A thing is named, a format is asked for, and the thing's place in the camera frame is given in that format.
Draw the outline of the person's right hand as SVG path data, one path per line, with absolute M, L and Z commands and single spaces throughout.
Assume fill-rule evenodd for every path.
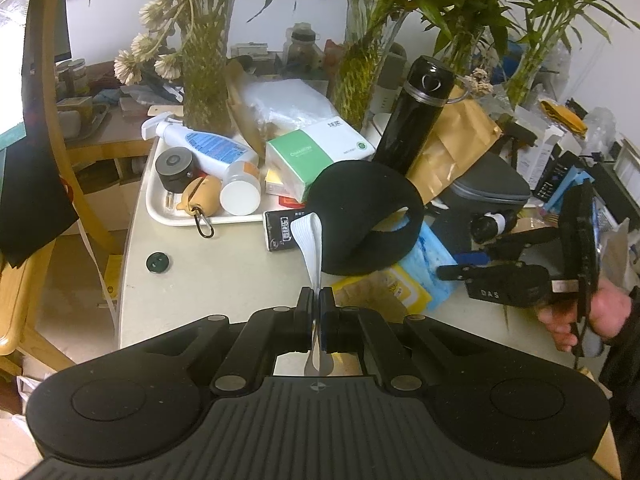
M 591 329 L 604 341 L 616 337 L 631 316 L 634 302 L 623 289 L 606 278 L 601 278 L 596 293 L 591 297 L 588 316 Z M 538 321 L 550 333 L 555 348 L 572 352 L 578 345 L 578 337 L 570 326 L 577 322 L 577 304 L 563 301 L 536 309 Z

